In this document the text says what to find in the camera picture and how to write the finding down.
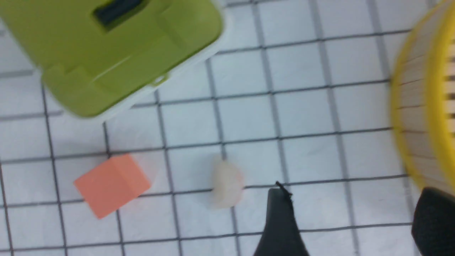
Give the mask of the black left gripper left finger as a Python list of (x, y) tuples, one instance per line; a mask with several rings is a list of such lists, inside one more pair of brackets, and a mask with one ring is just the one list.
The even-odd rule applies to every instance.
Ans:
[(255, 256), (308, 256), (290, 193), (280, 182), (268, 191), (266, 223)]

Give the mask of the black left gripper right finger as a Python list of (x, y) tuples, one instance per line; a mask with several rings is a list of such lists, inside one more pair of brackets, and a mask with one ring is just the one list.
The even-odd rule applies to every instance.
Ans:
[(454, 196), (436, 188), (424, 188), (414, 212), (411, 234), (422, 256), (453, 256)]

